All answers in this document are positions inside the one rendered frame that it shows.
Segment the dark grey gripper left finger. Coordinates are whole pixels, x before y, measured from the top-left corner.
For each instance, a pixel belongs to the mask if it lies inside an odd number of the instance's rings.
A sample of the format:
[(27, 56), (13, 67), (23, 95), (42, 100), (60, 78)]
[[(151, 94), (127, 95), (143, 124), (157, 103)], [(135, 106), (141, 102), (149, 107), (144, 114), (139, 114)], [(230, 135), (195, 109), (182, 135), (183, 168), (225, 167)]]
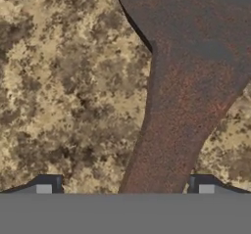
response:
[(39, 174), (26, 184), (4, 190), (4, 193), (61, 194), (63, 192), (61, 174)]

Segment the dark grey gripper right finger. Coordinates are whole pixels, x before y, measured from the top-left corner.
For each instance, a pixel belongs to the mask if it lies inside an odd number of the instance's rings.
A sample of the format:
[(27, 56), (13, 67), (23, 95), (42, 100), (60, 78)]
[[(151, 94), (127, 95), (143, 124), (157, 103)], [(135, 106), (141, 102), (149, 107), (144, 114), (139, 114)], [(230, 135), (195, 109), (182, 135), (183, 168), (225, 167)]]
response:
[(192, 174), (190, 176), (188, 193), (193, 194), (221, 194), (221, 193), (243, 193), (250, 194), (250, 191), (224, 184), (212, 174)]

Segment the rusty dark brown pan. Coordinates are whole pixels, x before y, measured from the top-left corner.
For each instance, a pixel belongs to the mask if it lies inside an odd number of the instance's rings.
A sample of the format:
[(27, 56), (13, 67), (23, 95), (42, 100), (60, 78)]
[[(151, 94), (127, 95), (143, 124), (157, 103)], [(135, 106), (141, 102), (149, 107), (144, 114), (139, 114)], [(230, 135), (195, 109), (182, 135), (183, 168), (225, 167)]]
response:
[(119, 0), (153, 58), (121, 192), (179, 193), (251, 79), (251, 0)]

